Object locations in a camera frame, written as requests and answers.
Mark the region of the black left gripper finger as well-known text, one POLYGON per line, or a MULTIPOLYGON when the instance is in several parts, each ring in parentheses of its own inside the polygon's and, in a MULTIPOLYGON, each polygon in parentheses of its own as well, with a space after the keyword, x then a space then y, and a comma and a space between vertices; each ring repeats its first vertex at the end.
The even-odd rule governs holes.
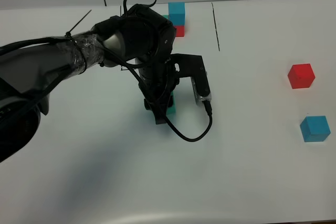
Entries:
MULTIPOLYGON (((165 97, 163 99, 160 99, 158 101, 161 110, 163 112, 165 112, 165 116, 168 116, 168 115, 166 115, 166 110, 167 110, 167 107, 168 107, 168 104, 169 104, 169 100, 170 100, 170 96, 165 97)), ((166 120, 164 119, 163 114, 160 112, 160 110, 158 109, 158 106, 156 106, 155 103, 151 103, 151 110, 154 114, 156 124, 165 124, 166 123, 166 120)))

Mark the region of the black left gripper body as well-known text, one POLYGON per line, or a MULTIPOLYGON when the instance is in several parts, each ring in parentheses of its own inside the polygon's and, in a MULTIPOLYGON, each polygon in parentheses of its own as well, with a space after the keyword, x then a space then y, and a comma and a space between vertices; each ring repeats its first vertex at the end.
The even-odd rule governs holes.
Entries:
POLYGON ((169 97, 179 84, 173 76, 175 71, 176 67, 172 64, 171 56, 139 68, 140 77, 157 101, 169 97))

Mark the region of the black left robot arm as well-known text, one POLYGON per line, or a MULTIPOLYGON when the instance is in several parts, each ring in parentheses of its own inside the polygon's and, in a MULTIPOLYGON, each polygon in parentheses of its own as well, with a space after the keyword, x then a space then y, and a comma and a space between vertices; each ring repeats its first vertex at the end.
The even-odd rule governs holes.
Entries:
POLYGON ((172 105, 178 84, 171 51, 176 30, 171 21, 135 4, 89 31, 13 42, 1 47, 1 160, 22 149, 35 135, 49 95, 63 80, 94 65, 130 66, 149 110, 172 105))

